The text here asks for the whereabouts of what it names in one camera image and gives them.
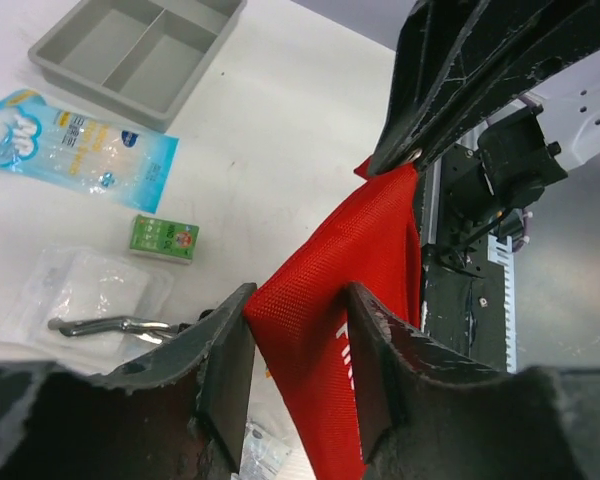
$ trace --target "gray wall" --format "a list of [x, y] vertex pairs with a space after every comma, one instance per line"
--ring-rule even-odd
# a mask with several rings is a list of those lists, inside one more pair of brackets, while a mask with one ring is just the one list
[[395, 50], [415, 0], [294, 0], [365, 37]]

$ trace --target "tray compartment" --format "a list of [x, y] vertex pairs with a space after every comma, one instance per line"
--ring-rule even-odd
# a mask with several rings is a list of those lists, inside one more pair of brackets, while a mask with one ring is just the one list
[[147, 0], [93, 0], [60, 28], [38, 55], [100, 84], [161, 11]]
[[215, 39], [212, 32], [164, 10], [104, 86], [165, 113]]

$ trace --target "plastic bag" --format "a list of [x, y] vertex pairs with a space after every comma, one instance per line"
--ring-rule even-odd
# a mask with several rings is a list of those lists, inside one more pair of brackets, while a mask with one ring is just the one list
[[247, 421], [238, 480], [274, 480], [291, 454], [291, 448], [265, 429]]
[[155, 213], [178, 140], [50, 107], [32, 90], [0, 102], [0, 168]]
[[154, 320], [172, 286], [171, 275], [160, 269], [133, 265], [89, 248], [52, 247], [40, 256], [0, 327], [0, 342], [45, 352], [85, 375], [107, 374], [155, 345], [121, 332], [67, 338], [50, 331], [48, 321], [118, 315]]

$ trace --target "red cloth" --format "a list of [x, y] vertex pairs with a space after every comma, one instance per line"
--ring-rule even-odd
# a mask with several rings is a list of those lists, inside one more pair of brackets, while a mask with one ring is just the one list
[[319, 480], [359, 480], [364, 473], [344, 288], [363, 283], [419, 326], [416, 181], [412, 165], [368, 180], [245, 309]]

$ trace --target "white robot part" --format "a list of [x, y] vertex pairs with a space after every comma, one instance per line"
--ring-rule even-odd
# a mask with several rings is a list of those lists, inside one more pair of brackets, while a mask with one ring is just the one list
[[542, 102], [538, 115], [547, 144], [558, 142], [555, 158], [566, 171], [587, 163], [600, 153], [600, 84]]

